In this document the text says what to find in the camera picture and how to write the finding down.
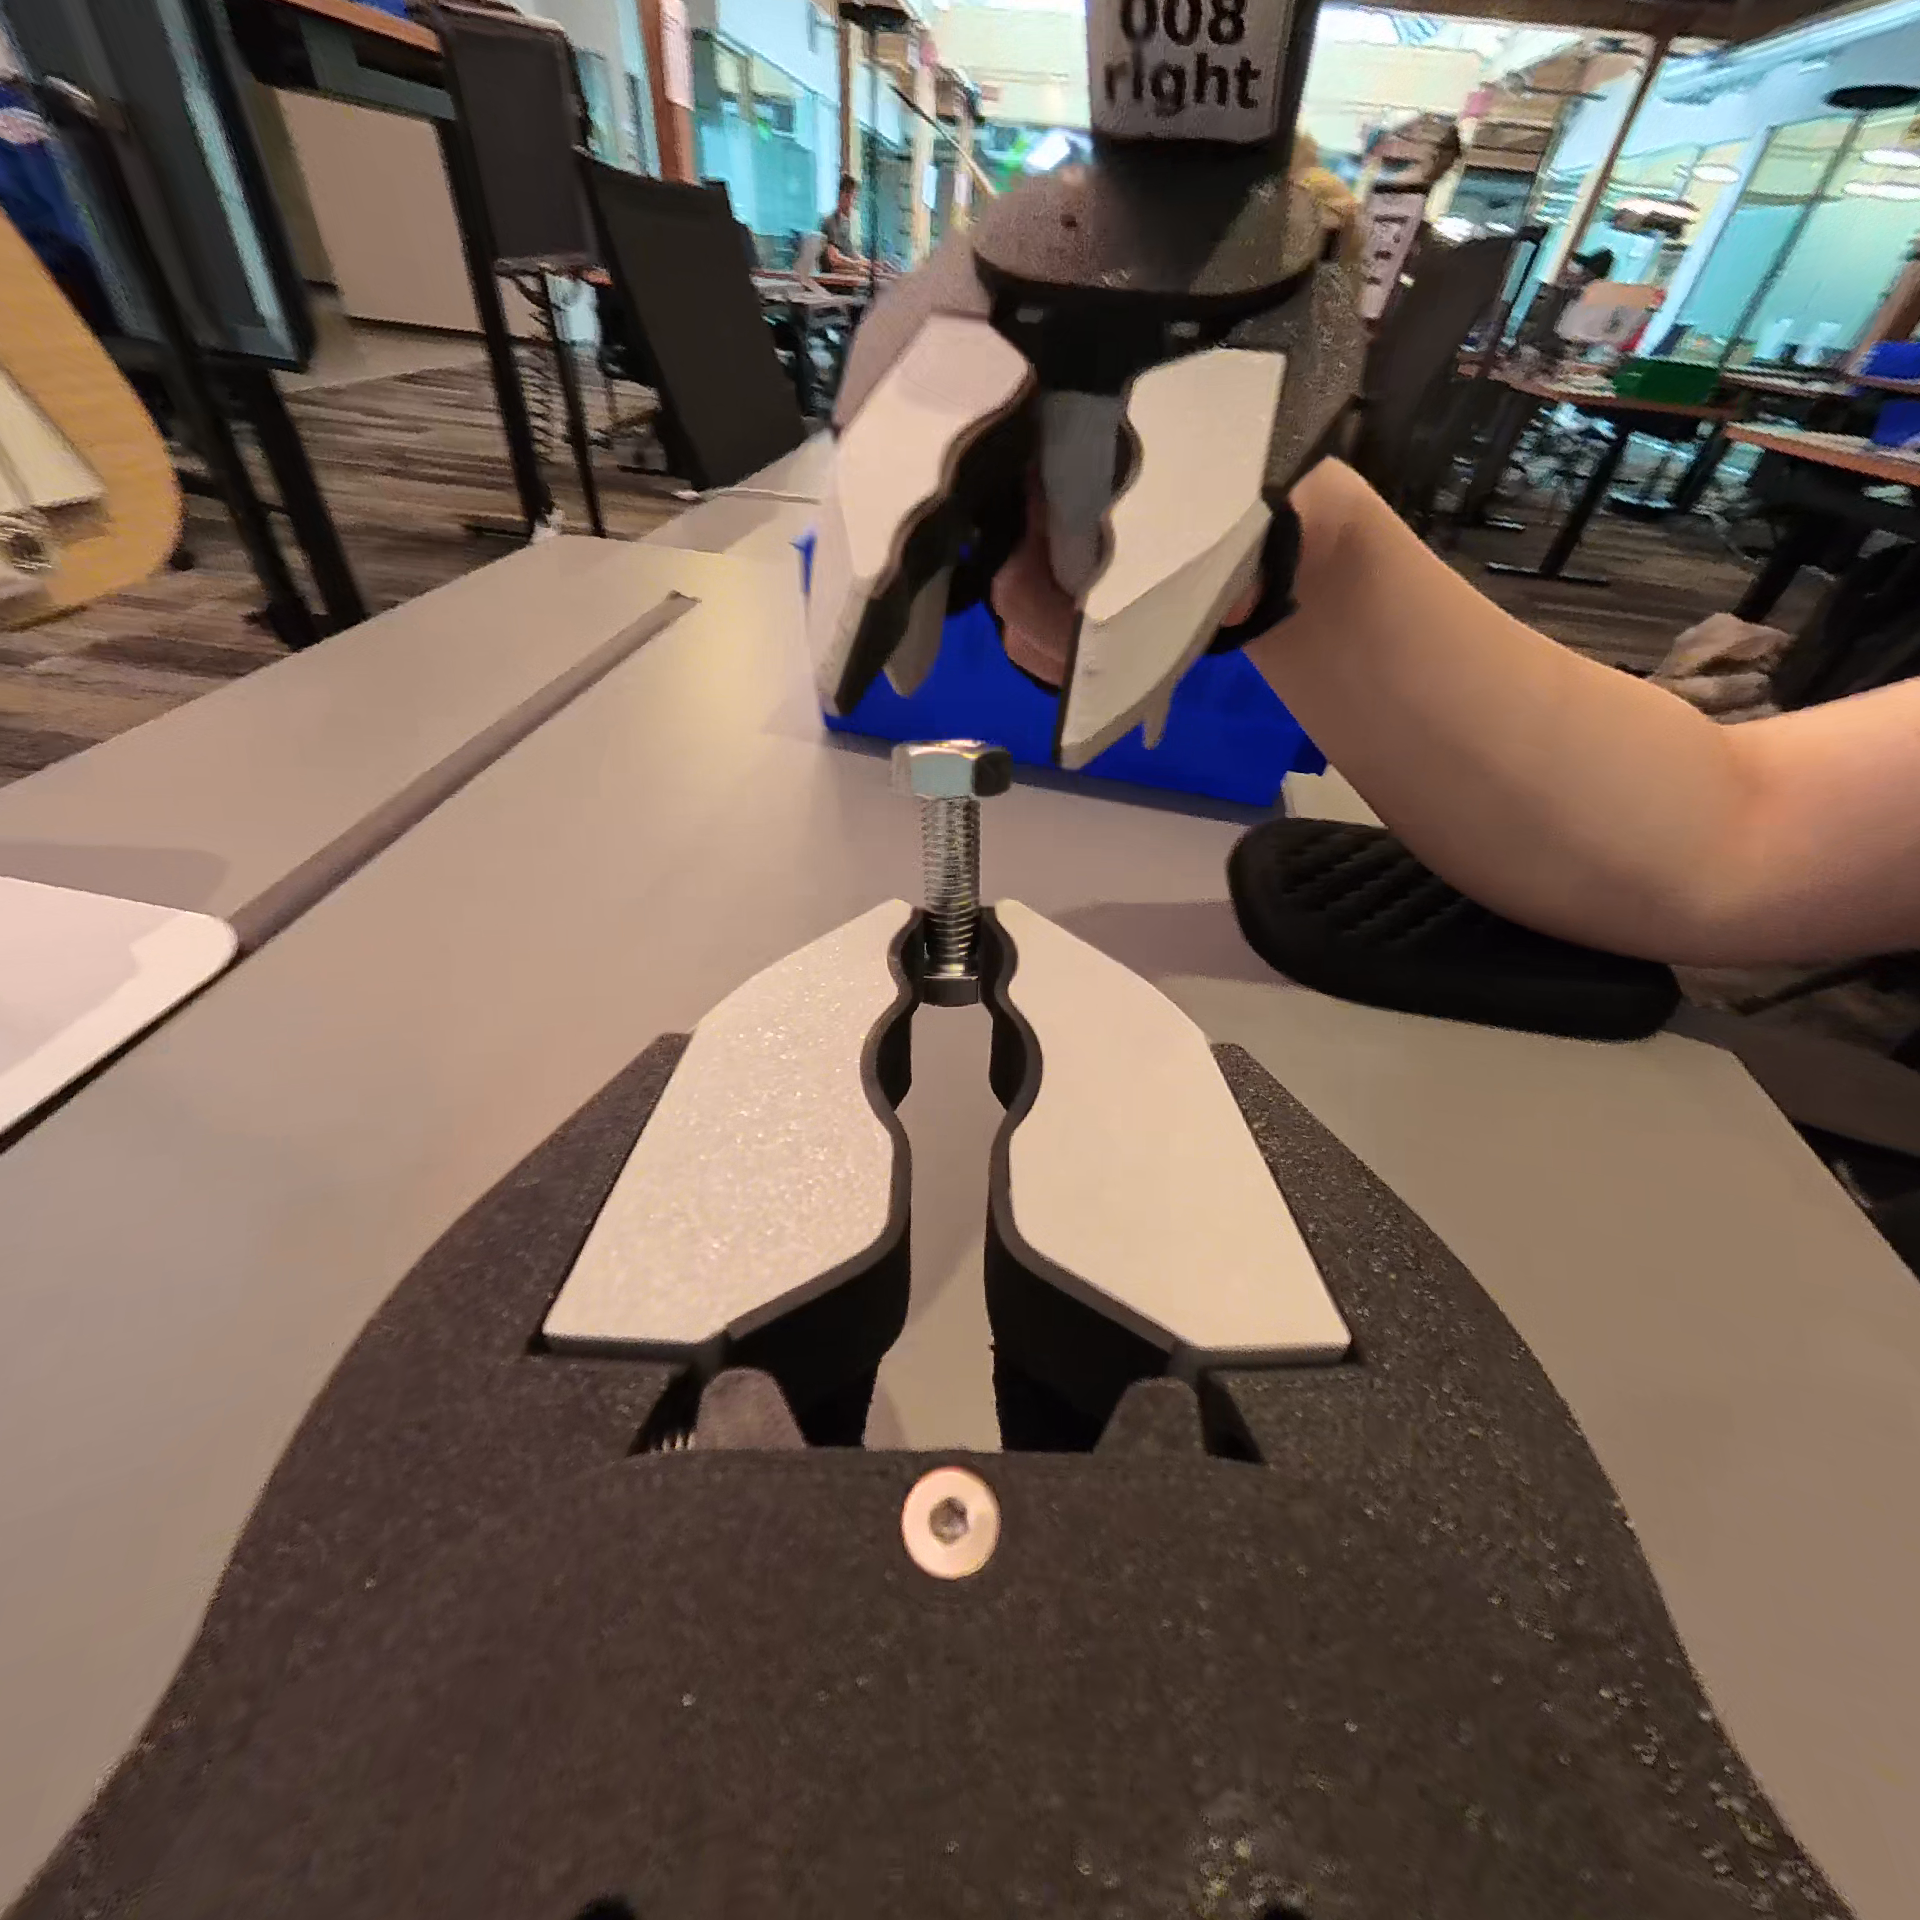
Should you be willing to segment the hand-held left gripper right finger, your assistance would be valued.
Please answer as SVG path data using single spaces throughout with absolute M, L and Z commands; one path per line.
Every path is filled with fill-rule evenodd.
M 1338 1363 L 1352 1330 L 1212 1043 L 1025 902 L 995 907 L 1016 1079 L 995 1222 L 1016 1270 L 1171 1373 Z

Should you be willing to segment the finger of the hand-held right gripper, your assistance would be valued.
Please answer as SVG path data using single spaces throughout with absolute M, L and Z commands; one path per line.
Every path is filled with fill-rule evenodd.
M 828 717 L 924 686 L 986 497 L 1016 479 L 1038 373 L 991 319 L 932 317 L 836 433 L 808 557 Z
M 1284 350 L 1205 347 L 1129 385 L 1134 467 L 1101 513 L 1104 562 L 1078 597 L 1059 769 L 1082 772 L 1131 732 L 1156 745 L 1174 687 L 1251 583 L 1286 370 Z

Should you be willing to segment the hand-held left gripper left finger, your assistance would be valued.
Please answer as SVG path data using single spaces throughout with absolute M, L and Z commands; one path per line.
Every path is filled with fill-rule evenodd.
M 714 1003 L 586 1230 L 552 1352 L 718 1363 L 882 1255 L 909 1193 L 878 1049 L 918 912 L 881 899 Z

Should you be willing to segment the blue plastic bin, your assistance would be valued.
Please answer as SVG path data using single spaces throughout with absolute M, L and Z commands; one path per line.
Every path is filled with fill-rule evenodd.
M 826 729 L 892 745 L 975 737 L 1005 749 L 1021 769 L 1051 769 L 1056 697 L 1005 656 L 986 587 L 952 587 L 926 680 L 901 693 L 878 676 L 852 715 L 824 712 Z M 1215 655 L 1195 660 L 1174 687 L 1156 745 L 1134 729 L 1078 777 L 1266 812 L 1279 803 L 1289 775 L 1318 777 L 1322 769 L 1322 752 L 1258 669 L 1242 655 Z

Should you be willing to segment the steel hex nut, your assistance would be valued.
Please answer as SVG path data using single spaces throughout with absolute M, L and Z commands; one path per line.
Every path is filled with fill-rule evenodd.
M 1011 769 L 1011 753 L 986 739 L 905 739 L 892 753 L 895 789 L 921 803 L 995 800 Z

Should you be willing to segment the steel hex bolt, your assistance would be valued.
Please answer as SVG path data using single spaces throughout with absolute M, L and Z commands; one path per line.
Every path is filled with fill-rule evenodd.
M 979 999 L 979 796 L 924 796 L 924 999 Z

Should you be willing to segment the person's right forearm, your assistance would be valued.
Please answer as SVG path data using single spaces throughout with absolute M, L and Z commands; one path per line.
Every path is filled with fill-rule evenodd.
M 1916 682 L 1721 725 L 1505 613 L 1322 459 L 1292 613 L 1248 656 L 1469 899 L 1682 969 L 1916 945 Z

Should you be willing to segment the person's right hand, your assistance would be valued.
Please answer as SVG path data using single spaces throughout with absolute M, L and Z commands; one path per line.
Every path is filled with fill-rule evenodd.
M 1021 542 L 996 565 L 988 603 L 1011 665 L 1042 692 L 1064 692 L 1081 609 L 1055 580 L 1042 516 L 1025 522 Z

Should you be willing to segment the black panel stand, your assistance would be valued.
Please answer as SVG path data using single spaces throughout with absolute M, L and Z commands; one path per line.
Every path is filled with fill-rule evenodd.
M 581 169 L 622 327 L 659 397 L 669 472 L 724 490 L 802 446 L 801 397 L 724 190 L 595 157 Z
M 448 133 L 475 202 L 484 286 L 514 283 L 545 337 L 564 433 L 592 537 L 605 537 L 576 356 L 564 335 L 555 292 L 595 260 L 584 187 L 584 95 L 564 25 L 506 3 L 426 3 L 452 102 Z

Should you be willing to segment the black mesh office chair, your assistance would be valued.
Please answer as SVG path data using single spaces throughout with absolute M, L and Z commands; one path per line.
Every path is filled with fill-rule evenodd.
M 1348 456 L 1419 535 L 1444 483 L 1464 347 L 1499 337 L 1509 286 L 1522 283 L 1546 237 L 1546 223 L 1465 240 L 1422 229 L 1365 350 Z

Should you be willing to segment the white cloth heap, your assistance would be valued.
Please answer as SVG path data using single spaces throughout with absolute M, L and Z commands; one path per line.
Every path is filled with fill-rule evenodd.
M 1675 636 L 1646 676 L 1718 723 L 1749 723 L 1776 709 L 1772 676 L 1792 636 L 1732 610 L 1715 610 Z

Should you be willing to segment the wooden top office desk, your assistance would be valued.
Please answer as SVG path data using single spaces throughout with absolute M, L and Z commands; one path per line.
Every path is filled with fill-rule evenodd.
M 316 245 L 348 319 L 478 335 L 431 27 L 374 3 L 282 3 L 275 82 Z

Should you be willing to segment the dark framed panel on stand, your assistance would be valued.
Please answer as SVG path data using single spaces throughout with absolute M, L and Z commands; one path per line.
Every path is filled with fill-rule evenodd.
M 315 312 L 268 179 L 224 3 L 6 3 L 61 136 L 108 299 L 108 353 L 159 399 L 159 433 L 218 499 L 258 619 L 288 652 L 365 619 L 276 387 L 315 356 Z

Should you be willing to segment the wooden backboard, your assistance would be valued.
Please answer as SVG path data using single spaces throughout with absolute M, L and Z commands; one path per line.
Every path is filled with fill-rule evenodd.
M 182 495 L 148 407 L 12 220 L 4 220 L 4 370 L 108 489 L 91 526 L 66 542 L 52 583 L 4 599 L 4 630 L 22 630 L 162 570 L 181 542 Z

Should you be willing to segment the blue striped jacket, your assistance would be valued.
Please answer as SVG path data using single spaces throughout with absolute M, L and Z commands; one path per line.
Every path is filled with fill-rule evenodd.
M 61 147 L 25 85 L 4 77 L 4 212 L 79 317 L 102 327 L 108 296 L 85 237 Z

